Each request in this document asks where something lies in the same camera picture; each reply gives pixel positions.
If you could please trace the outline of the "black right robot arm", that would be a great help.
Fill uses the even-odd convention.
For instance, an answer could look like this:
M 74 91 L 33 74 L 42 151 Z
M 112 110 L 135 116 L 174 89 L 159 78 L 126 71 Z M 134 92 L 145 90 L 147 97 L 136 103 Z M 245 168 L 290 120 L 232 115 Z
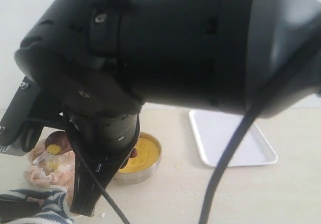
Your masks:
M 146 102 L 243 114 L 277 72 L 320 48 L 320 0 L 55 0 L 15 53 L 84 115 Z

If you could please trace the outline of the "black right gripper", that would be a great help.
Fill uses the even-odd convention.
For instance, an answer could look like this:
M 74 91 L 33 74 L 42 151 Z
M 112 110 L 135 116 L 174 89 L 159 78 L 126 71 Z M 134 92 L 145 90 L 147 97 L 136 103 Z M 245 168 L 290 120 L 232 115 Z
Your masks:
M 26 77 L 84 113 L 135 114 L 150 101 L 134 83 L 125 44 L 139 45 L 124 23 L 135 0 L 54 0 L 22 40 L 15 61 Z

